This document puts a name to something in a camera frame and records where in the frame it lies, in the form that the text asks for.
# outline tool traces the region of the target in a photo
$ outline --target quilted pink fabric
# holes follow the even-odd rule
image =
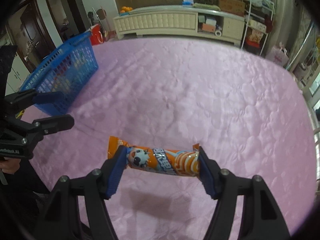
[[[191,150],[201,143],[237,176],[260,174],[292,233],[315,192],[316,156],[307,107],[282,68],[209,41],[143,38],[94,47],[100,69],[74,102],[70,131],[47,136],[31,163],[52,189],[107,156],[108,137]],[[44,117],[34,107],[24,119]],[[242,198],[230,239],[236,239]],[[202,239],[216,202],[197,178],[124,171],[106,202],[119,239]],[[84,202],[81,216],[87,221]]]

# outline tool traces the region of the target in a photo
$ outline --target orange snack wrapper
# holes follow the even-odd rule
[[[127,147],[127,163],[131,168],[170,175],[199,176],[199,144],[193,146],[193,151],[166,150],[136,146],[110,136],[108,159],[115,155],[120,145]]]

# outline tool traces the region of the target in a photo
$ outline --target doorway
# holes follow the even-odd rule
[[[22,2],[9,18],[6,27],[12,43],[18,46],[17,54],[30,72],[56,48],[44,25],[36,0]]]
[[[63,42],[86,31],[76,0],[46,0]]]

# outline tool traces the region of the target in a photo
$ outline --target bed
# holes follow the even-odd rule
[[[292,77],[260,57],[210,41],[142,38],[94,46],[99,70],[71,107],[76,124],[47,136],[31,164],[52,189],[107,157],[108,137],[168,149],[200,143],[237,176],[260,174],[291,233],[310,210],[316,155],[307,106]],[[35,107],[23,120],[45,117]],[[238,197],[230,239],[242,213]],[[106,201],[119,239],[202,239],[215,201],[197,178],[126,169]],[[87,223],[84,201],[80,213]]]

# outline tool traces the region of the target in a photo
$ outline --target tape roll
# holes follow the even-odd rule
[[[214,32],[214,34],[215,34],[216,36],[218,36],[218,37],[221,37],[221,36],[222,36],[222,32],[221,32],[220,30],[216,30],[216,31]]]

